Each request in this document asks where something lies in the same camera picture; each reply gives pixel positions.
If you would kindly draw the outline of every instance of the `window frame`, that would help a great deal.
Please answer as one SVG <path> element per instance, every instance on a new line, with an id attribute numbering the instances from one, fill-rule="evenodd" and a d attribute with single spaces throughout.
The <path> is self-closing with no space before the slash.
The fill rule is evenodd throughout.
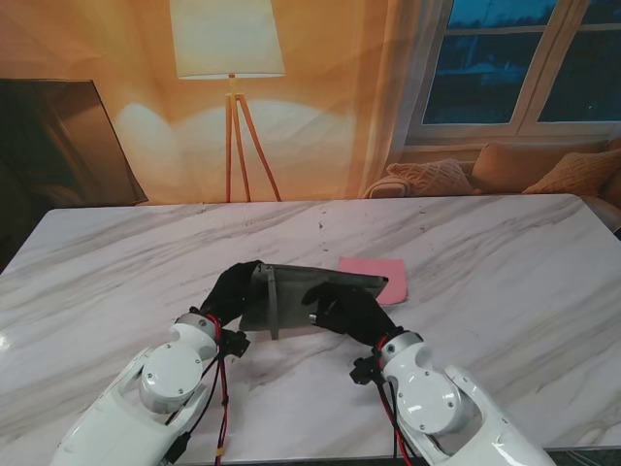
<path id="1" fill-rule="evenodd" d="M 621 129 L 621 121 L 539 121 L 573 38 L 580 31 L 621 30 L 621 23 L 581 24 L 589 0 L 577 0 L 566 17 L 561 34 L 549 52 L 519 134 L 523 136 L 608 135 Z"/>
<path id="2" fill-rule="evenodd" d="M 565 55 L 579 30 L 621 29 L 621 23 L 581 25 L 589 0 L 558 0 L 549 22 L 540 26 L 499 27 L 487 29 L 448 29 L 454 0 L 441 0 L 435 9 L 423 17 L 417 44 L 413 51 L 410 74 L 406 86 L 415 97 L 405 99 L 400 115 L 407 123 L 403 146 L 414 141 L 481 140 L 502 138 L 509 140 L 534 140 L 562 136 L 607 136 L 621 129 L 620 121 L 539 122 L 538 118 L 556 80 Z M 442 40 L 446 35 L 506 34 L 542 32 L 518 95 L 511 120 L 507 123 L 451 123 L 423 124 L 425 110 L 431 94 Z"/>

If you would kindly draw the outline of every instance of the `orange wall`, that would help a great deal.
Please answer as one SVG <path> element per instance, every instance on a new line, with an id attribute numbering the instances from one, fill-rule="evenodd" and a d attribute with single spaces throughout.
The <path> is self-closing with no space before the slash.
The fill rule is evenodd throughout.
<path id="1" fill-rule="evenodd" d="M 381 4 L 273 0 L 286 75 L 240 80 L 240 91 L 283 199 L 344 197 L 362 172 L 351 162 L 365 162 L 356 155 L 376 98 Z M 152 202 L 224 200 L 228 82 L 177 78 L 168 0 L 5 0 L 0 77 L 94 80 Z M 243 127 L 253 199 L 272 200 Z M 233 156 L 233 199 L 243 200 Z"/>

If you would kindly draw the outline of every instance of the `white marble surface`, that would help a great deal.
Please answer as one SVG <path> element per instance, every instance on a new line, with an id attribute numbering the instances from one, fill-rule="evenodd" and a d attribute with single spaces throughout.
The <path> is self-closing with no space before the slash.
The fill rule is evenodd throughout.
<path id="1" fill-rule="evenodd" d="M 621 243 L 569 195 L 193 205 L 49 213 L 0 276 L 0 464 L 48 463 L 140 349 L 238 261 L 403 258 L 389 309 L 474 372 L 550 448 L 621 446 Z M 229 363 L 225 461 L 390 454 L 345 337 L 252 335 Z M 213 404 L 181 463 L 211 462 Z"/>

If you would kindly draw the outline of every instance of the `lamp leg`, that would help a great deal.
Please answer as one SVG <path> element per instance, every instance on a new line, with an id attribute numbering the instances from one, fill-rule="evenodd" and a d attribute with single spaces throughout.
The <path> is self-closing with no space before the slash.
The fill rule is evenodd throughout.
<path id="1" fill-rule="evenodd" d="M 226 94 L 226 202 L 231 202 L 231 94 Z"/>
<path id="2" fill-rule="evenodd" d="M 237 154 L 240 157 L 240 168 L 242 169 L 242 178 L 244 179 L 245 200 L 250 202 L 250 187 L 248 186 L 248 173 L 245 170 L 244 147 L 242 146 L 242 131 L 240 130 L 240 116 L 237 112 L 236 96 L 229 94 L 231 102 L 231 110 L 233 114 L 233 124 L 235 125 L 235 140 L 237 142 Z"/>
<path id="3" fill-rule="evenodd" d="M 254 127 L 254 123 L 252 122 L 252 115 L 250 114 L 250 108 L 245 100 L 243 94 L 237 94 L 237 99 L 240 101 L 242 105 L 242 111 L 244 112 L 245 123 L 248 126 L 248 130 L 250 131 L 250 136 L 252 137 L 252 142 L 256 147 L 256 152 L 259 154 L 259 158 L 261 159 L 261 163 L 263 164 L 263 168 L 265 169 L 265 173 L 270 179 L 270 184 L 272 185 L 272 190 L 274 191 L 274 195 L 278 201 L 280 199 L 280 193 L 278 192 L 278 186 L 276 185 L 276 181 L 274 180 L 274 176 L 272 175 L 272 170 L 270 170 L 270 164 L 268 160 L 265 158 L 265 153 L 263 153 L 263 149 L 261 149 L 261 143 L 259 143 L 259 136 L 256 134 L 256 128 Z"/>

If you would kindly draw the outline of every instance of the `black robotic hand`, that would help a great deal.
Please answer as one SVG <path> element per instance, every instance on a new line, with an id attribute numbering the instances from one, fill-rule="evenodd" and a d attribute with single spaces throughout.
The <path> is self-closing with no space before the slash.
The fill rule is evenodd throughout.
<path id="1" fill-rule="evenodd" d="M 374 347 L 382 337 L 398 331 L 373 295 L 361 286 L 319 284 L 302 298 L 305 305 L 315 302 L 314 325 L 347 334 L 363 345 Z"/>
<path id="2" fill-rule="evenodd" d="M 216 317 L 221 326 L 241 316 L 245 306 L 258 298 L 250 282 L 252 272 L 262 263 L 260 260 L 240 262 L 222 272 L 198 310 L 199 314 Z"/>

